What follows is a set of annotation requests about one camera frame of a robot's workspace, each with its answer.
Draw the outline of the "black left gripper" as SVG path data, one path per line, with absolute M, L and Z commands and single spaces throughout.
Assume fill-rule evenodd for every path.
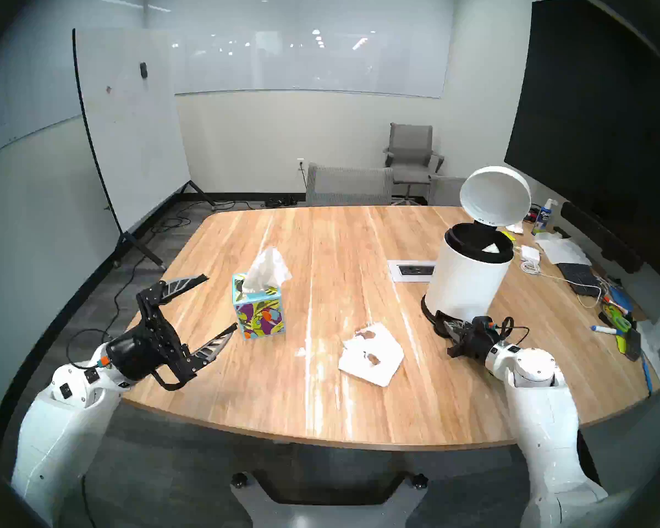
M 136 295 L 137 325 L 106 344 L 106 355 L 123 377 L 140 382 L 151 375 L 167 391 L 176 391 L 215 361 L 238 329 L 230 325 L 193 353 L 181 343 L 160 307 L 208 281 L 199 274 L 169 281 L 159 280 Z

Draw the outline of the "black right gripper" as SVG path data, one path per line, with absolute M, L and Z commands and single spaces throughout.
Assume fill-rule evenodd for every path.
M 451 358 L 467 357 L 485 363 L 491 349 L 499 342 L 499 333 L 493 329 L 472 329 L 472 323 L 454 318 L 443 318 L 444 337 L 452 340 L 448 347 Z

